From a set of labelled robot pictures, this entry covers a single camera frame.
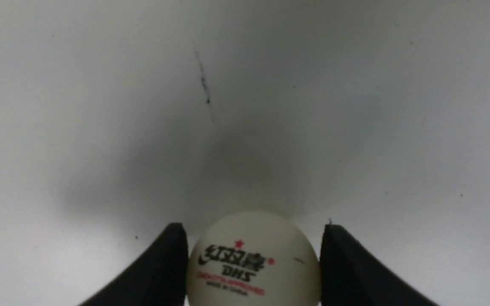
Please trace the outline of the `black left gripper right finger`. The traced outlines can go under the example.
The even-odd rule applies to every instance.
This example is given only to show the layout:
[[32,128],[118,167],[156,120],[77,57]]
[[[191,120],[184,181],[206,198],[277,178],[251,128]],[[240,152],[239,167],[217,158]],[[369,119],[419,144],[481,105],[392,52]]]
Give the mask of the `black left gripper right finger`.
[[323,306],[435,306],[343,226],[325,225],[319,255]]

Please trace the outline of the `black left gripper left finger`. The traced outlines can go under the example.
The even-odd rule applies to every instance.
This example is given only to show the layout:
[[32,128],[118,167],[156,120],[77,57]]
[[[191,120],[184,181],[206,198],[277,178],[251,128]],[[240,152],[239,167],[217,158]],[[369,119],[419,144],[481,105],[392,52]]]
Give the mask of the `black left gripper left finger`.
[[181,223],[167,225],[148,249],[83,306],[183,306],[188,240]]

